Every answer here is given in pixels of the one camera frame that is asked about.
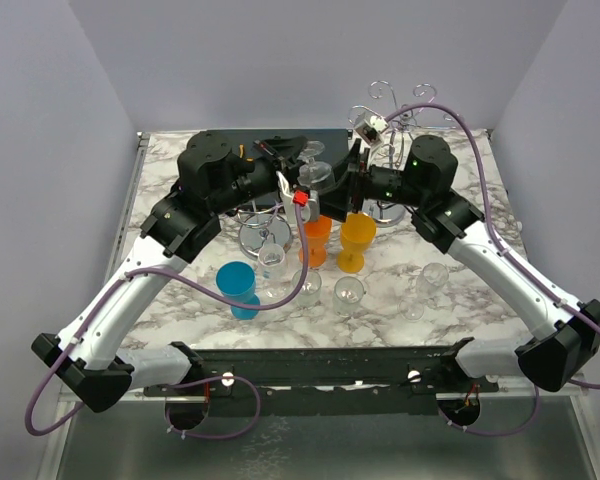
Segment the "ribbed clear wine glass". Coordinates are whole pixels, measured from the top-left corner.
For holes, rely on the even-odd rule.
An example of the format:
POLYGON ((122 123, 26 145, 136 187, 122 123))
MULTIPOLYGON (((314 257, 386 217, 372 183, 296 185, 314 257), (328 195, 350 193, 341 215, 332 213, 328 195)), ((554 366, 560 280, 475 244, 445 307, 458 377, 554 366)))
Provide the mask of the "ribbed clear wine glass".
POLYGON ((319 159, 324 150, 325 145, 322 142, 311 140, 301 151, 298 174, 298 183, 301 186, 320 192, 334 184, 332 166, 319 159))

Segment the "yellow plastic goblet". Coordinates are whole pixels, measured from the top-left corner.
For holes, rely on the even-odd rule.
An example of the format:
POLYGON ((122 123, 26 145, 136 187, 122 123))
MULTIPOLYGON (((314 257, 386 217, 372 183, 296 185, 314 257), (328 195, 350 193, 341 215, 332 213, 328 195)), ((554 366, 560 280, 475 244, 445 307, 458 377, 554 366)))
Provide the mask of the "yellow plastic goblet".
POLYGON ((365 263, 364 253, 369 249, 376 235, 376 223, 364 213, 350 213, 340 228, 342 251, 336 262, 345 273, 357 273, 365 263))

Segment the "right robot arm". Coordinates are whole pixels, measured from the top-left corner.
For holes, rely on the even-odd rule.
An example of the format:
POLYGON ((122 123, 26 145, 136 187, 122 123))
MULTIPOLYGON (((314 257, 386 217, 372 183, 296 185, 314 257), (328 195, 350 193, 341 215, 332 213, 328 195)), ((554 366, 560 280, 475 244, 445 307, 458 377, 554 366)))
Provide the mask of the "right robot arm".
POLYGON ((600 301, 580 301, 509 247, 487 210, 453 189, 458 160, 442 138, 417 137, 402 170, 375 166, 370 158, 370 149, 356 141, 333 164, 335 180, 320 193, 321 212, 344 220, 366 200, 414 208, 411 223, 420 237, 479 276, 530 333, 521 342, 460 341, 440 367, 442 384, 460 392, 478 377, 523 376, 557 392, 572 382, 599 349, 600 301))

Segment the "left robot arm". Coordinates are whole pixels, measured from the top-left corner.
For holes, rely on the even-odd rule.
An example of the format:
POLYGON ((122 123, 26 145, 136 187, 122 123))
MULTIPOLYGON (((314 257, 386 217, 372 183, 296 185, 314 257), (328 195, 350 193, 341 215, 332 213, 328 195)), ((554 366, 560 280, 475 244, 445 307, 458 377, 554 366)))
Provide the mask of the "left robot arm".
POLYGON ((138 388, 170 385, 194 393, 200 363, 181 342, 134 357, 121 343, 167 283, 221 231, 222 214, 274 192, 288 193, 304 136, 257 140, 236 151, 221 131, 191 137, 178 177, 141 225, 126 260, 85 310, 58 334, 41 334, 34 353, 95 413, 138 388))

